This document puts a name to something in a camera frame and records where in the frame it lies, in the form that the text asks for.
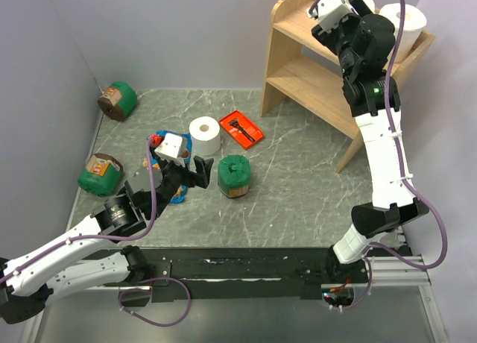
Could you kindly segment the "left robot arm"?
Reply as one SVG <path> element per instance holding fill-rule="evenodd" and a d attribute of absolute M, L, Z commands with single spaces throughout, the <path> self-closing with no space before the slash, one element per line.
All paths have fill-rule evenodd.
<path fill-rule="evenodd" d="M 194 158 L 195 170 L 166 160 L 141 168 L 71 230 L 17 259 L 1 260 L 1 318 L 27 321 L 54 301 L 104 284 L 138 285 L 148 275 L 142 251 L 128 245 L 103 259 L 83 259 L 147 234 L 181 186 L 207 188 L 214 161 Z"/>

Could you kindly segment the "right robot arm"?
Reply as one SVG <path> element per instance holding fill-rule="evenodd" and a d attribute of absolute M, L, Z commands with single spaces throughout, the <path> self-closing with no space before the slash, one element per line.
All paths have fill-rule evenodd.
<path fill-rule="evenodd" d="M 360 269 L 368 244 L 428 213 L 403 181 L 410 177 L 403 153 L 400 98 L 385 64 L 394 47 L 394 24 L 364 0 L 315 0 L 312 36 L 337 56 L 342 90 L 364 141 L 372 178 L 369 203 L 354 206 L 352 224 L 327 253 L 326 275 L 337 283 Z"/>

